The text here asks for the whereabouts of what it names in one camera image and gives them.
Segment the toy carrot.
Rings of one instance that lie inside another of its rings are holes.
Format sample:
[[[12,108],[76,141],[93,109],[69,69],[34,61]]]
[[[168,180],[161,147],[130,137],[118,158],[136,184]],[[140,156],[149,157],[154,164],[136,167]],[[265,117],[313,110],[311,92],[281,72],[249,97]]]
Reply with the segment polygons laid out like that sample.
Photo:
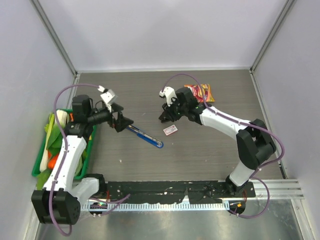
[[[47,167],[51,170],[54,169],[56,162],[58,160],[59,154],[57,153],[56,155],[52,155],[50,152],[48,152],[48,163]]]

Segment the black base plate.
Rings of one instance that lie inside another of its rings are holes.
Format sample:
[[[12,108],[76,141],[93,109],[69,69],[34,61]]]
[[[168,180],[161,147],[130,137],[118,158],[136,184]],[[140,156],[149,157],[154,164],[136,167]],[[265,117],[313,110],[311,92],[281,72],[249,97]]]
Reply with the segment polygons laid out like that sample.
[[[180,204],[185,197],[190,204],[215,204],[222,199],[254,198],[254,185],[247,182],[233,189],[230,184],[218,180],[196,181],[109,181],[105,184],[105,196],[112,201],[129,196],[127,204]]]

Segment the small staple box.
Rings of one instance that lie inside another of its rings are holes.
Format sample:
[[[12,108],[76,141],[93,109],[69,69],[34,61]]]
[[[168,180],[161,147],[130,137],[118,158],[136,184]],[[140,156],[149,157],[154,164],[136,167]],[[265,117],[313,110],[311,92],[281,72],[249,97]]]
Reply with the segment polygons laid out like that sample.
[[[169,126],[169,127],[166,127],[165,129],[163,129],[163,132],[164,132],[164,134],[166,136],[169,136],[169,135],[171,135],[171,134],[173,134],[173,133],[175,133],[177,131],[178,131],[178,129],[174,124]]]

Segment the toy bok choy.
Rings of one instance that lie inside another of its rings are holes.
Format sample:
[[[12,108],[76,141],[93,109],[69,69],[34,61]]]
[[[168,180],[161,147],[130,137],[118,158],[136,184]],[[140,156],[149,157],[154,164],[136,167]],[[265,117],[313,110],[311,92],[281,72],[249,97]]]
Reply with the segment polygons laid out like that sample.
[[[50,113],[48,123],[45,125],[44,130],[46,132],[44,150],[39,166],[39,175],[37,176],[36,189],[41,190],[48,180],[53,169],[47,167],[48,164],[48,152],[53,156],[60,153],[62,147],[63,136],[58,127],[55,114]]]

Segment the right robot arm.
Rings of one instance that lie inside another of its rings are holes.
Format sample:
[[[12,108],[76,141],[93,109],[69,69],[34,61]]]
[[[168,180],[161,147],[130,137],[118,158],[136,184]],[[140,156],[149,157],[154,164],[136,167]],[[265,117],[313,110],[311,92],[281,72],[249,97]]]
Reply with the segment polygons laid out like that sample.
[[[205,102],[198,102],[188,87],[174,90],[166,86],[159,96],[166,100],[159,117],[162,123],[176,122],[186,117],[191,122],[213,128],[236,141],[239,163],[225,180],[225,190],[230,197],[236,198],[243,193],[254,172],[277,149],[265,123],[260,119],[243,120]]]

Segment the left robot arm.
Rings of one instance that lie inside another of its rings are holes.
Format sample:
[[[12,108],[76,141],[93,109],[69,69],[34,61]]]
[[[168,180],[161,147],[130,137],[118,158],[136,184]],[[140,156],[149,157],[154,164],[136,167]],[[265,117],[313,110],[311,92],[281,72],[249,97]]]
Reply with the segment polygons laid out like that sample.
[[[77,95],[72,100],[73,120],[64,127],[62,146],[56,165],[41,190],[34,190],[31,201],[42,224],[75,225],[80,217],[81,205],[91,196],[100,200],[107,192],[102,174],[89,174],[73,186],[76,168],[87,148],[94,126],[101,123],[117,132],[133,124],[124,117],[123,107],[115,101],[112,91],[101,94],[102,107],[92,108],[88,95]]]

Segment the Fox's candy bag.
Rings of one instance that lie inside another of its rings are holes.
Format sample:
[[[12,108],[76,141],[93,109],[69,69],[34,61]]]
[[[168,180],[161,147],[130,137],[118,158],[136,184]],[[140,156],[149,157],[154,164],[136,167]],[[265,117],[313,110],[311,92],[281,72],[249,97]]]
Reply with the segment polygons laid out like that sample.
[[[211,86],[209,84],[185,84],[184,87],[187,87],[191,90],[193,96],[199,103],[213,103],[215,101],[212,95]]]

